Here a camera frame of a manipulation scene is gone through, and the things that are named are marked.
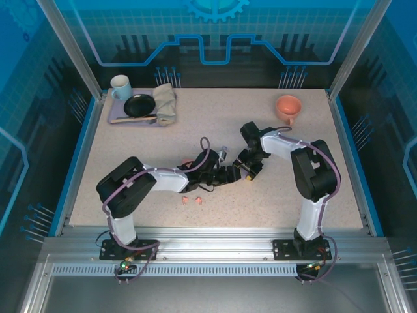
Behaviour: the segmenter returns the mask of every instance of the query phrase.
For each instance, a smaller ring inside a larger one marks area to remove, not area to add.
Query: table surface
[[[230,150],[224,165],[231,164],[246,143],[239,133],[244,123],[260,128],[284,125],[274,114],[281,95],[294,95],[303,110],[287,133],[307,141],[322,139],[328,144],[342,176],[339,193],[326,209],[324,227],[362,228],[360,214],[332,114],[323,89],[176,89],[177,122],[169,127],[110,125],[113,103],[107,97],[96,129],[87,165],[71,215],[75,226],[104,226],[106,216],[96,192],[97,183],[128,157],[136,156],[150,166],[178,166],[200,152],[200,137],[210,139],[211,148]],[[298,193],[289,162],[271,156],[253,180],[242,179],[216,188],[212,193],[197,189],[185,194],[151,192],[134,212],[136,226],[155,227],[295,227],[302,197]],[[203,199],[198,205],[196,197]]]

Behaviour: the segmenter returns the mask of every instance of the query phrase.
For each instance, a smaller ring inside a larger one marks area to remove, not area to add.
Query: glass panel
[[[122,289],[110,277],[53,277],[44,312],[390,312],[379,274],[368,265],[338,265],[326,284],[312,288],[283,277],[141,277],[140,282]],[[103,297],[109,290],[112,297]]]
[[[17,312],[91,96],[36,1],[0,8],[0,312]]]
[[[374,0],[57,4],[106,89],[117,73],[134,87],[323,88]]]
[[[414,253],[417,250],[415,12],[415,2],[392,1],[339,95],[353,133],[353,148],[358,151],[392,250],[402,251],[410,246]],[[413,279],[417,274],[411,259],[405,259],[402,265],[402,269],[410,268],[405,272],[410,278],[405,279]]]

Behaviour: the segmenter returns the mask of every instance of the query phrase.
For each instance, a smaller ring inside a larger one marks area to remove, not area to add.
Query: blue edge trim
[[[343,110],[343,106],[341,105],[339,96],[336,97],[336,105],[338,106],[341,122],[343,124],[343,129],[346,133],[347,141],[349,143],[349,146],[351,147],[354,164],[359,174],[359,180],[362,184],[362,188],[364,189],[367,206],[369,207],[369,213],[371,214],[371,219],[372,219],[370,222],[373,224],[375,228],[376,236],[384,237],[384,232],[382,231],[381,223],[379,222],[378,213],[375,208],[375,204],[373,203],[373,200],[372,200],[371,191],[369,190],[369,186],[366,181],[364,169],[362,167],[362,164],[360,163],[359,154],[354,145],[351,129],[349,128],[349,124],[347,123],[345,111]]]
[[[94,97],[91,99],[89,104],[89,109],[87,110],[87,114],[85,114],[85,119],[83,126],[81,128],[81,132],[78,137],[77,146],[74,151],[74,154],[72,155],[72,160],[70,164],[70,168],[68,169],[68,173],[66,175],[66,179],[63,186],[63,191],[61,192],[61,196],[59,197],[57,210],[55,211],[55,215],[53,216],[52,225],[48,234],[48,237],[55,237],[55,232],[57,231],[57,228],[59,227],[59,220],[61,218],[61,215],[63,213],[64,209],[64,203],[65,199],[68,195],[68,190],[70,188],[70,183],[72,180],[72,176],[74,176],[74,171],[76,169],[76,164],[78,161],[79,153],[81,152],[81,147],[83,145],[84,139],[85,139],[85,133],[87,132],[87,127],[89,126],[91,114],[93,113],[94,104],[96,102],[96,99]]]
[[[89,109],[87,111],[87,115],[85,116],[83,127],[81,129],[80,134],[79,134],[77,146],[76,146],[76,149],[74,151],[74,155],[73,155],[72,160],[71,160],[70,168],[68,170],[68,174],[67,174],[66,179],[65,179],[63,191],[61,192],[61,196],[59,198],[57,210],[55,212],[55,216],[53,218],[52,225],[51,225],[51,228],[50,228],[49,237],[54,237],[54,234],[55,234],[55,232],[58,228],[59,220],[60,220],[61,214],[63,213],[63,209],[64,209],[65,199],[66,199],[66,196],[68,194],[68,189],[70,187],[70,182],[72,180],[72,176],[74,175],[74,170],[75,170],[75,167],[76,167],[76,164],[77,164],[77,161],[78,161],[79,153],[81,151],[81,146],[83,145],[84,138],[85,138],[85,133],[87,132],[87,127],[88,127],[88,124],[90,122],[91,114],[93,112],[94,103],[95,103],[95,99],[92,98],[91,101],[90,101]],[[340,101],[339,97],[336,98],[336,105],[337,105],[338,110],[339,110],[339,114],[340,114],[340,117],[341,117],[341,122],[343,124],[344,131],[346,132],[346,136],[347,136],[349,146],[351,147],[353,160],[354,160],[356,169],[358,170],[359,179],[360,179],[360,182],[362,184],[362,188],[364,189],[365,198],[366,198],[366,201],[367,201],[367,205],[369,207],[369,212],[371,214],[371,219],[372,219],[371,222],[374,225],[376,235],[378,237],[384,237],[384,232],[382,231],[381,223],[379,222],[379,218],[378,218],[378,213],[377,213],[377,210],[376,210],[375,205],[374,205],[373,200],[372,200],[371,191],[369,190],[369,186],[368,186],[366,178],[365,178],[364,169],[362,168],[362,165],[360,163],[358,151],[356,150],[356,147],[354,145],[352,133],[351,133],[351,130],[350,130],[349,125],[347,123],[345,111],[343,110],[343,106],[341,105],[341,101]]]

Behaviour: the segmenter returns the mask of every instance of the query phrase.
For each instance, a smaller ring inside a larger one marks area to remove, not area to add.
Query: purple tray
[[[152,90],[133,90],[133,94],[134,95],[138,95],[138,94],[145,94],[145,95],[150,95],[152,96]],[[128,123],[117,123],[117,124],[111,124],[110,121],[112,119],[118,119],[120,117],[128,117],[126,115],[126,113],[123,110],[123,106],[124,103],[126,101],[123,100],[114,100],[113,101],[113,105],[110,109],[110,113],[109,113],[109,117],[107,118],[107,122],[111,125],[111,126],[130,126],[130,127],[137,127],[137,126],[144,126],[144,127],[163,127],[162,125],[159,125],[158,122],[153,123],[153,124],[148,124],[147,121],[140,121],[140,122],[128,122]],[[156,108],[155,110],[153,110],[151,112],[151,114],[156,114]]]

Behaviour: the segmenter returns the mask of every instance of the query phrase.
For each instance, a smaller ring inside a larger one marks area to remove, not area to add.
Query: pink object
[[[186,167],[189,168],[191,166],[191,162],[194,162],[192,158],[185,158],[184,160],[182,160],[181,165],[188,163]]]
[[[275,105],[276,116],[289,126],[294,124],[294,120],[300,114],[301,109],[302,103],[300,99],[290,95],[279,97]]]

